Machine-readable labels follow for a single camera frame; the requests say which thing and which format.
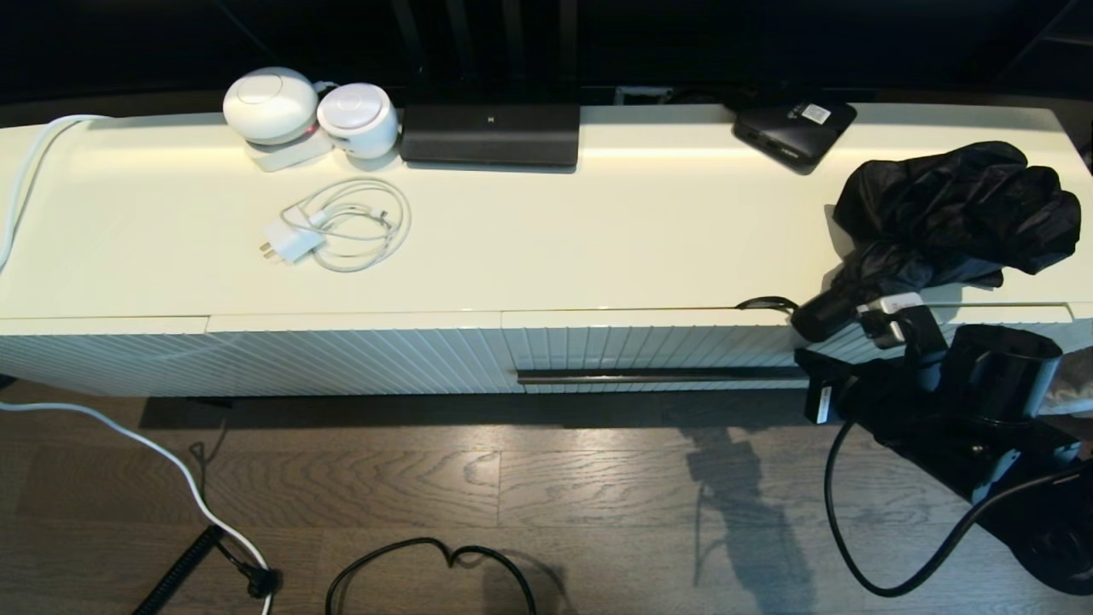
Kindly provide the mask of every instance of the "white speaker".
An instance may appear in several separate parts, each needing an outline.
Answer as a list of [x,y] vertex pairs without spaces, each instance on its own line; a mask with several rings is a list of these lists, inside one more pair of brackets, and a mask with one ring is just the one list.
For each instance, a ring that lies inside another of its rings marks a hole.
[[379,157],[399,137],[399,118],[383,87],[371,83],[342,85],[319,103],[319,126],[336,145],[359,158]]
[[240,76],[224,94],[224,119],[262,170],[279,170],[333,149],[316,123],[319,97],[303,74],[283,67]]

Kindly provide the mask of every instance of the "black mount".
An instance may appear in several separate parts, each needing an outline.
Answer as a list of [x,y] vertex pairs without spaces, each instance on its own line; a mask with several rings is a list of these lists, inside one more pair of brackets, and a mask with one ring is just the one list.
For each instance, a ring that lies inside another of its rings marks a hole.
[[[949,350],[925,305],[859,311],[867,335],[895,331],[907,351],[902,360],[861,365],[797,351],[810,378],[810,421],[854,421],[973,505],[1080,463],[1080,442],[1037,418],[1062,355],[1054,342],[965,326]],[[1093,594],[1093,472],[1007,498],[978,523],[1045,584]]]

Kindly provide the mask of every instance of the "coiled black cord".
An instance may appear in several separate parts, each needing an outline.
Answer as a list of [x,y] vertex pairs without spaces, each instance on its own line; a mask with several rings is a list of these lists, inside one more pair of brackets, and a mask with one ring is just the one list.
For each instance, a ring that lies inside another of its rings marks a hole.
[[395,543],[393,545],[387,545],[386,547],[378,548],[369,553],[368,555],[362,557],[361,559],[357,559],[353,564],[346,566],[344,570],[342,570],[337,577],[334,577],[334,580],[330,583],[330,589],[327,590],[326,615],[334,615],[334,594],[338,592],[338,587],[341,586],[342,581],[349,578],[350,575],[360,570],[369,561],[376,559],[381,555],[386,555],[388,553],[391,553],[392,551],[398,551],[400,548],[413,545],[433,545],[436,548],[440,549],[440,553],[444,554],[445,561],[448,564],[448,568],[454,567],[456,565],[456,560],[459,559],[459,556],[467,553],[478,553],[491,559],[500,561],[502,566],[504,566],[509,572],[512,572],[513,577],[516,578],[516,582],[520,584],[520,591],[524,592],[524,600],[528,604],[528,615],[536,615],[536,598],[534,595],[531,594],[531,588],[528,586],[528,581],[527,579],[524,578],[524,575],[520,572],[520,569],[517,568],[516,565],[513,564],[512,560],[509,560],[507,557],[491,548],[480,547],[474,545],[459,547],[453,552],[451,549],[448,548],[447,545],[445,545],[440,541],[430,537],[411,539],[409,541],[402,541],[401,543]]
[[223,537],[224,530],[220,525],[210,525],[204,532],[201,532],[201,535],[193,541],[193,544],[183,552],[183,555],[175,560],[174,566],[160,579],[160,582],[148,594],[144,602],[140,603],[137,611],[133,611],[133,615],[154,615],[158,613],[171,600],[171,596],[175,595],[178,588],[183,587],[183,582],[190,576],[190,572],[193,572],[193,569],[209,555],[209,552],[220,544],[220,540]]

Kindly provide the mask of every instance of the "white cable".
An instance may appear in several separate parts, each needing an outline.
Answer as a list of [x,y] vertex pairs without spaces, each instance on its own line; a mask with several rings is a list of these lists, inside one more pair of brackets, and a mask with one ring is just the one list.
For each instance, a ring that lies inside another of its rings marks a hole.
[[[23,194],[23,187],[34,185],[34,176],[38,174],[38,167],[42,166],[40,159],[38,159],[39,150],[48,149],[54,137],[60,134],[69,126],[90,119],[105,118],[107,118],[105,115],[66,115],[64,117],[58,117],[45,125],[42,131],[38,132],[37,138],[34,139],[34,142],[31,143],[31,149],[27,150],[26,155],[23,157],[23,163],[19,165],[19,170],[15,172],[15,182],[11,187],[11,198],[8,199],[8,218],[3,227],[3,243],[0,244],[0,270],[8,263],[8,257],[11,256],[11,246],[15,240],[15,227],[19,226],[19,220],[23,215],[25,200],[31,196],[30,189],[27,189],[26,194]],[[62,126],[63,128],[54,131],[58,126]]]
[[[380,191],[390,194],[398,205],[396,220],[390,220],[388,217],[389,212],[383,208],[345,201],[352,194],[367,191]],[[296,210],[299,215],[290,215],[290,212],[293,210]],[[380,229],[380,233],[376,235],[351,235],[334,230],[348,217],[371,220]],[[345,273],[367,269],[373,264],[383,262],[395,253],[406,240],[407,235],[410,234],[412,214],[410,211],[410,201],[402,193],[402,190],[390,181],[376,177],[354,177],[330,184],[289,205],[281,212],[281,221],[299,230],[309,230],[318,233],[324,237],[337,237],[373,246],[350,253],[336,251],[328,241],[314,248],[313,255],[316,262],[331,271]],[[355,259],[356,262],[352,264],[338,264],[331,262],[330,257]]]
[[[149,440],[148,438],[141,436],[140,434],[137,434],[136,431],[121,427],[110,417],[99,413],[98,411],[89,409],[86,406],[78,406],[75,404],[58,404],[58,403],[4,404],[3,402],[0,402],[0,411],[7,411],[9,413],[28,413],[34,411],[68,411],[72,413],[80,413],[82,415],[87,415],[92,418],[98,419],[114,431],[117,431],[118,434],[125,436],[126,438],[136,440],[141,445],[144,445],[149,449],[152,449],[153,451],[167,458],[167,461],[175,464],[178,468],[178,470],[181,471],[183,476],[186,477],[186,483],[187,485],[190,486],[190,494],[193,495],[193,501],[196,501],[198,508],[201,509],[201,515],[204,515],[205,519],[208,519],[210,523],[220,525],[220,528],[224,530],[225,533],[231,535],[233,539],[236,540],[236,542],[243,545],[244,548],[250,552],[250,555],[254,556],[255,561],[258,563],[258,565],[261,566],[262,569],[269,570],[270,567],[268,564],[266,564],[266,558],[262,557],[262,554],[260,551],[258,551],[258,547],[256,547],[255,544],[251,543],[246,536],[239,533],[238,530],[232,528],[227,523],[224,523],[223,521],[221,521],[219,517],[216,517],[215,515],[212,513],[211,510],[209,510],[209,507],[205,506],[204,500],[201,498],[201,492],[198,490],[198,484],[193,480],[193,474],[190,473],[190,469],[186,468],[186,464],[183,463],[181,460],[179,460],[177,457],[175,457],[174,453],[164,449],[160,445],[156,445],[155,442]],[[262,606],[262,615],[269,615],[270,604],[272,602],[273,602],[273,594],[267,595],[266,604]]]

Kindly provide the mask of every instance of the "dark wall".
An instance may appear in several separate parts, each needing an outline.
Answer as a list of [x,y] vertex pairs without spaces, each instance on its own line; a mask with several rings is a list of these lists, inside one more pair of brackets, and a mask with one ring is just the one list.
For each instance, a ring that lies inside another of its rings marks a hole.
[[[790,80],[1084,94],[1090,85],[1074,71],[1045,69],[1061,61],[1059,49],[1072,54],[1080,45],[1032,45],[1069,3],[39,0],[20,2],[17,11],[9,4],[0,22],[0,102],[222,90],[272,63],[316,80],[385,86]],[[514,7],[520,11],[517,55],[505,21]],[[466,19],[451,19],[460,12]],[[1089,1],[1072,17],[1066,21],[1071,32],[1093,37]],[[1091,50],[1084,47],[1082,57],[1093,59]]]

